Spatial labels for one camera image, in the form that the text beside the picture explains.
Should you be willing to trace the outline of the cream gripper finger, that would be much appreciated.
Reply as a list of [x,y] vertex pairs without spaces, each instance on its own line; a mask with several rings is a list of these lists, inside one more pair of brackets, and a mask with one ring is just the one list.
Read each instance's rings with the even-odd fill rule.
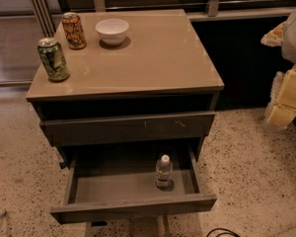
[[283,32],[284,32],[285,22],[280,23],[274,29],[265,34],[260,42],[264,45],[275,47],[282,46]]

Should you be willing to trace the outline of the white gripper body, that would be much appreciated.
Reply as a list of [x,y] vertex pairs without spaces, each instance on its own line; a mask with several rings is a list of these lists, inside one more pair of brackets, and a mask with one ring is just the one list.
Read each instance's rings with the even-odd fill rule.
[[296,64],[286,73],[276,73],[264,116],[271,130],[285,129],[296,118]]

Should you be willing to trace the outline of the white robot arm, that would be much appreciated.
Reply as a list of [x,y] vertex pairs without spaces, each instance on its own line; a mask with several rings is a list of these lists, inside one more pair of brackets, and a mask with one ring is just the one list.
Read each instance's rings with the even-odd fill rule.
[[280,46],[282,57],[293,63],[286,73],[278,71],[273,78],[270,102],[264,113],[266,126],[279,131],[296,118],[296,9],[260,42],[267,46]]

